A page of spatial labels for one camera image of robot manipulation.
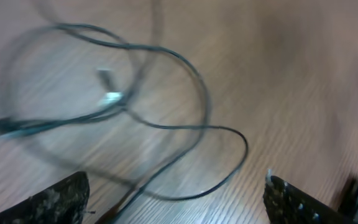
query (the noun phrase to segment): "wood grain surface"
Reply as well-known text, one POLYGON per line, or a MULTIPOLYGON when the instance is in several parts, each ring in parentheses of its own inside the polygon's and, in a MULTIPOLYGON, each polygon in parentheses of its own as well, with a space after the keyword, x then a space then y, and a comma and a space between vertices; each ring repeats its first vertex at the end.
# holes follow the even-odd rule
MULTIPOLYGON (((268 223, 262 203, 267 169, 328 205, 335 204, 347 176, 358 175, 358 1, 51 3, 65 21, 101 26, 129 42, 160 38, 157 44, 181 53, 203 74, 213 101, 212 123, 236 128, 250 142, 245 166, 217 192, 181 203, 143 196, 119 223, 268 223)), ((47 24, 30 0, 0 0, 0 58, 12 39, 47 24)), ((172 58, 156 57, 133 110, 161 124, 197 123, 200 101, 189 74, 172 58)), ((95 110, 104 94, 96 67, 113 69, 120 89, 131 82, 127 52, 58 31, 41 37, 11 71, 17 114, 65 118, 95 110)), ((1 91, 0 117, 8 114, 1 91)), ((122 114, 33 140, 0 139, 0 212, 85 170, 91 185, 88 209, 96 214, 86 214, 84 223, 94 223, 127 191, 108 174, 136 179, 183 149, 193 134, 147 128, 122 114)), ((149 190, 200 193, 235 166, 242 149, 237 136, 208 131, 197 150, 149 190)))

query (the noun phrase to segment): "tangled cable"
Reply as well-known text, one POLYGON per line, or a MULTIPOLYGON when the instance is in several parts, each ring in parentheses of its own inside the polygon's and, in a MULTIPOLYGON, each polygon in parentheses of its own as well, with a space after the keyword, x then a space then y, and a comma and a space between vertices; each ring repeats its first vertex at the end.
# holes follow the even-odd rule
MULTIPOLYGON (((21 138, 27 136, 33 136, 44 131, 48 131, 54 128, 58 128, 60 126, 69 125, 69 124, 87 124, 87 123, 97 123, 102 122, 107 119, 113 118, 121 113, 128 114, 133 120, 142 123, 151 128, 158 129, 192 129, 199 130, 196 140, 185 150, 182 150, 168 158, 166 158, 163 162, 158 164, 155 168, 147 172, 142 178, 137 181, 126 180, 120 177, 112 178, 113 181, 128 186, 130 190, 128 193, 113 206, 108 212, 106 212, 97 223, 114 223, 118 218, 122 215, 122 213, 142 194, 149 195, 153 198, 159 200, 168 200, 168 201, 184 201, 184 200, 192 200, 200 197, 204 197, 218 188, 220 188, 223 184, 225 184, 244 164, 247 155, 248 155, 248 143, 245 136, 239 131, 224 127, 224 126, 214 126, 209 124, 210 114, 211 114, 211 100, 208 93, 208 89, 203 81, 203 77, 197 71, 197 69, 182 55, 179 53, 167 49, 165 47, 153 46, 153 45, 143 45, 143 44, 130 44, 126 42, 124 39, 119 37, 118 35, 103 29, 98 26, 89 25, 89 24, 69 24, 65 22, 57 22, 56 19, 51 19, 51 11, 48 11, 48 14, 45 12, 42 15, 47 18, 50 22, 53 23, 52 26, 41 27, 38 29, 31 30, 29 33, 26 33, 23 36, 20 36, 18 39, 23 39, 26 36, 24 41, 17 44, 16 50, 13 51, 11 56, 8 58, 7 63, 3 65, 1 70, 2 73, 9 73, 14 65, 15 59, 18 55, 22 54, 25 51, 26 45, 29 45, 32 41, 40 37, 41 35, 50 32, 51 30, 61 30, 66 34, 80 39, 92 44, 101 45, 105 47, 115 48, 115 49, 125 49, 125 50, 147 50, 150 52, 157 52, 162 54, 169 54, 177 58, 179 61, 183 62, 185 66, 187 66, 191 73, 194 75, 195 80, 201 90, 202 99, 204 103, 203 108, 203 117, 201 119, 201 123, 199 125, 185 125, 185 126, 166 126, 154 124, 146 121, 137 113, 130 109, 131 101, 134 99, 134 96, 138 92, 139 86, 142 83, 142 80, 145 77, 145 65, 139 65, 139 59, 134 55, 130 54, 130 60, 132 62, 133 67, 138 67, 135 71, 134 81, 130 85, 130 87, 122 92, 122 97, 118 99, 116 102, 108 104, 103 109, 98 110, 94 113, 90 113, 87 115, 79 116, 76 118, 69 119, 28 119, 28 120, 17 120, 14 119, 14 116, 10 116, 8 118, 0 119, 0 136, 5 136, 9 138, 21 138), (88 37, 87 35, 82 34, 80 31, 82 30, 91 30, 94 32, 99 32, 105 34, 118 42, 108 42, 105 40, 94 39, 88 37), (205 135, 205 131, 207 129, 223 129, 226 131, 230 131, 232 133, 237 134, 241 137, 245 144, 244 154, 240 159, 239 163, 235 166, 235 168, 221 180, 214 187, 211 187, 208 190, 205 190, 201 194, 190 195, 185 197, 169 197, 164 195, 158 195, 152 192, 146 191, 147 186, 162 172, 170 168, 174 163, 178 162, 181 158, 187 155, 190 151, 192 151, 202 140, 205 135)), ((101 77, 102 81, 106 85, 106 88, 111 88, 111 84, 109 83, 108 77, 101 77)), ((10 107, 13 106, 12 100, 8 100, 8 104, 5 106, 10 107)))

